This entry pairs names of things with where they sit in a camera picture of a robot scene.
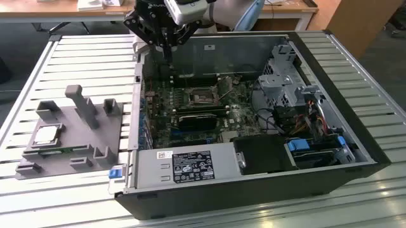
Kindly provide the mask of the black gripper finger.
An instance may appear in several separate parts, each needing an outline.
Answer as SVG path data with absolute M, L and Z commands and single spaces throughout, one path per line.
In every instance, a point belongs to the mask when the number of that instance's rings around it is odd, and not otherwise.
M 197 20 L 184 25 L 182 28 L 174 23 L 168 28 L 168 63 L 170 67 L 173 67 L 173 49 L 177 49 L 178 45 L 184 45 L 186 43 L 202 24 L 204 22 L 201 20 Z
M 145 12 L 134 10 L 125 18 L 125 25 L 147 45 L 158 47 L 168 63 L 168 28 L 172 26 L 169 14 L 157 10 Z

